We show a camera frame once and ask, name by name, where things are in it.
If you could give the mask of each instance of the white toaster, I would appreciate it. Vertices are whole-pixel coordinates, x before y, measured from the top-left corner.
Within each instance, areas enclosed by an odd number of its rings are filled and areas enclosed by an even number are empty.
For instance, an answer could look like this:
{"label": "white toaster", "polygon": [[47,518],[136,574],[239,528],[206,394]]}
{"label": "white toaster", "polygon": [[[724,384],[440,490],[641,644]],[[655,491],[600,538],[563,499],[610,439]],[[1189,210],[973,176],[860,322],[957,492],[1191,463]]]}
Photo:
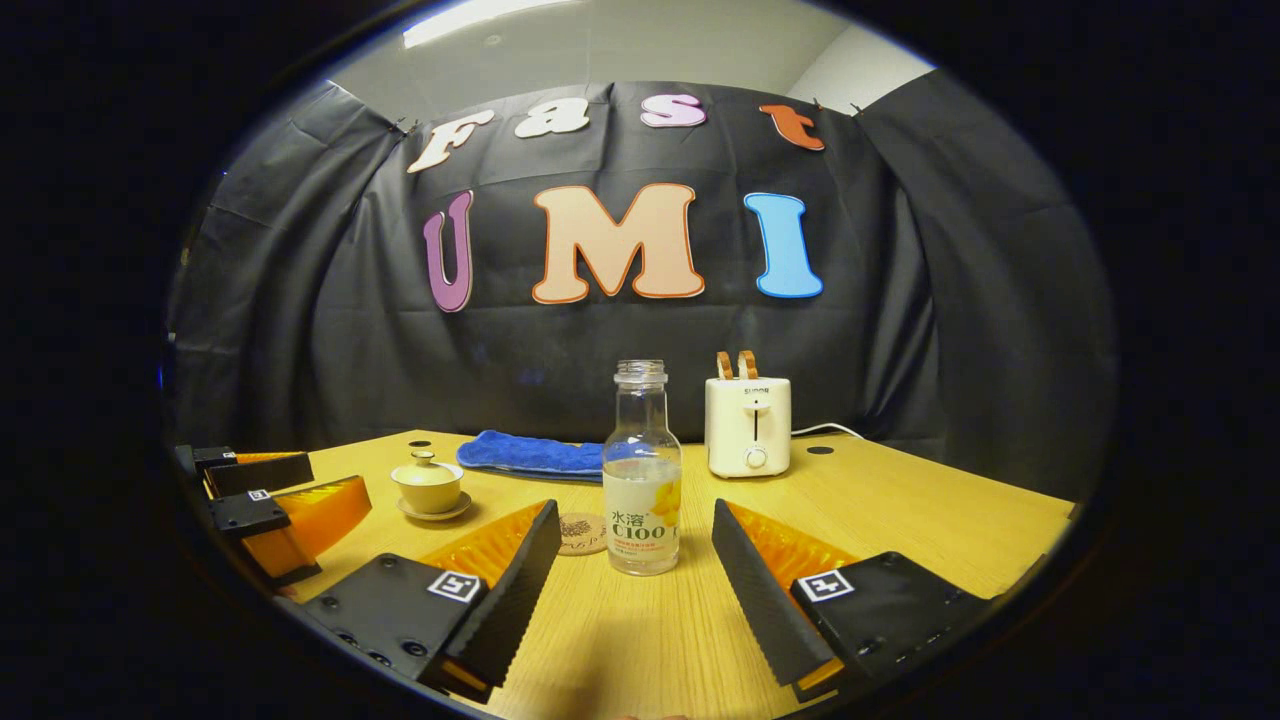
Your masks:
{"label": "white toaster", "polygon": [[717,354],[717,378],[707,380],[704,439],[712,473],[722,478],[777,475],[791,465],[791,380],[762,378],[755,357]]}

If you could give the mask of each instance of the wooden table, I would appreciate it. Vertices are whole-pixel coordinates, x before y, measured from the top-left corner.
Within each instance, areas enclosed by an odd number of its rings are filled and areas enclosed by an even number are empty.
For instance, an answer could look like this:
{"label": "wooden table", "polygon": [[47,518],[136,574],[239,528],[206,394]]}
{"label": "wooden table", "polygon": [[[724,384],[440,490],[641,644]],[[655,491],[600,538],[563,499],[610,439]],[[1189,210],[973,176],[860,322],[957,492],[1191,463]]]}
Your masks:
{"label": "wooden table", "polygon": [[[596,484],[467,470],[475,502],[443,523],[396,509],[390,480],[428,439],[443,462],[467,437],[413,430],[311,454],[316,482],[364,475],[372,510],[320,555],[324,573],[297,585],[305,602],[380,552],[417,559],[485,523],[554,498],[561,512],[604,511]],[[829,455],[805,448],[823,445]],[[1071,503],[997,483],[851,436],[792,441],[777,478],[722,479],[700,445],[685,446],[680,564],[652,578],[623,575],[605,552],[558,556],[506,685],[486,712],[513,719],[655,720],[684,714],[776,717],[800,707],[778,687],[712,547],[722,497],[801,529],[858,557],[895,550],[980,596],[1006,591],[1066,528]]]}

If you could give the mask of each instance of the power cord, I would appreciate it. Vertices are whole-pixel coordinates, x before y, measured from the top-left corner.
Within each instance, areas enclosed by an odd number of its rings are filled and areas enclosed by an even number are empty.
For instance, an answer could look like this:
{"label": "power cord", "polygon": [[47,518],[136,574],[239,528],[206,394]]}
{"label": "power cord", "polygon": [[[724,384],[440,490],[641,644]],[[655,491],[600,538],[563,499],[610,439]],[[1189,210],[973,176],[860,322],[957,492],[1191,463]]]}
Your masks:
{"label": "power cord", "polygon": [[837,430],[841,430],[841,432],[846,432],[846,433],[849,433],[849,434],[854,436],[854,437],[855,437],[855,438],[858,438],[858,439],[867,439],[867,438],[864,438],[863,436],[860,436],[860,434],[855,433],[854,430],[850,430],[850,429],[849,429],[849,428],[846,428],[845,425],[837,425],[836,423],[823,423],[823,424],[820,424],[820,425],[814,425],[814,427],[812,427],[812,428],[805,428],[805,429],[803,429],[803,430],[791,430],[791,434],[792,434],[792,436],[803,436],[804,433],[808,433],[808,432],[813,432],[813,430],[818,430],[818,429],[822,429],[822,428],[835,428],[835,429],[837,429]]}

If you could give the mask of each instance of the letter m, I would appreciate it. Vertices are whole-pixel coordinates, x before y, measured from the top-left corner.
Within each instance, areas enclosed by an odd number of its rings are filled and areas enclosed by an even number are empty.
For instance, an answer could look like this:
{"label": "letter m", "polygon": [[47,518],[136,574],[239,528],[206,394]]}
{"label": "letter m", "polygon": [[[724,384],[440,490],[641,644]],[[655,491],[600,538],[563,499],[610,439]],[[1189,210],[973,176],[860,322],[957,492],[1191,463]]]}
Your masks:
{"label": "letter m", "polygon": [[605,295],[622,290],[627,269],[641,252],[640,275],[632,283],[644,297],[692,297],[707,287],[694,272],[689,249],[686,211],[694,201],[684,184],[646,184],[631,208],[614,223],[589,187],[544,190],[534,205],[547,210],[547,269],[534,286],[534,300],[544,304],[575,302],[589,286],[577,277],[581,254]]}

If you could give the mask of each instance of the bottle label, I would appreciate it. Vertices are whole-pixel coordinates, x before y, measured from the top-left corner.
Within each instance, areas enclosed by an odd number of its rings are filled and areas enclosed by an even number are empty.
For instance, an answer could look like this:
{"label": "bottle label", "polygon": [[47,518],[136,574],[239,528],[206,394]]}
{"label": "bottle label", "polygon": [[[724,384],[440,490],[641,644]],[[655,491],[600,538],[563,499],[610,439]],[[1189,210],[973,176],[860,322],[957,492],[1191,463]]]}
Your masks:
{"label": "bottle label", "polygon": [[666,560],[680,547],[680,477],[630,480],[604,473],[609,552],[640,562]]}

